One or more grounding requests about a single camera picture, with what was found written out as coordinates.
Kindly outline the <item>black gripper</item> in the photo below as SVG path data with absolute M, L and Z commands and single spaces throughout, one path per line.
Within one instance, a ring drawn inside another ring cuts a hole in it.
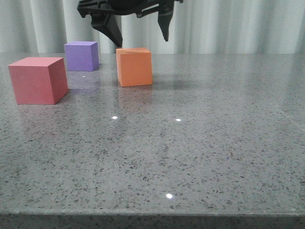
M 91 26 L 106 35 L 117 47 L 122 47 L 122 34 L 114 15 L 135 14 L 142 18 L 158 12 L 158 24 L 164 40 L 169 40 L 169 26 L 175 0 L 81 0 L 77 10 L 81 17 L 91 16 Z

